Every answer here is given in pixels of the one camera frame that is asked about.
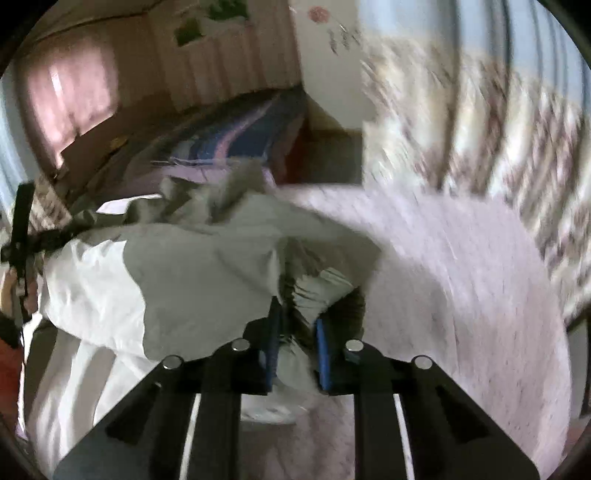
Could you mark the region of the person's left hand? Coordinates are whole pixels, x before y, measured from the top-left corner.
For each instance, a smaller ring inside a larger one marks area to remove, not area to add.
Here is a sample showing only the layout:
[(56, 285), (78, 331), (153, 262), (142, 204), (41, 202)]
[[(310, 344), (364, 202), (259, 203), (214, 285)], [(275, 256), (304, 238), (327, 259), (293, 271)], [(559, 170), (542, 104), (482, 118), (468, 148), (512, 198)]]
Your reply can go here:
[[(18, 283), (17, 271), (11, 267), (4, 272), (1, 281), (1, 313), (14, 320), (17, 312), (21, 311), (20, 301), (16, 296)], [(34, 277), (28, 280), (28, 295), (23, 300), (23, 306), (28, 316), (38, 311), (38, 284)]]

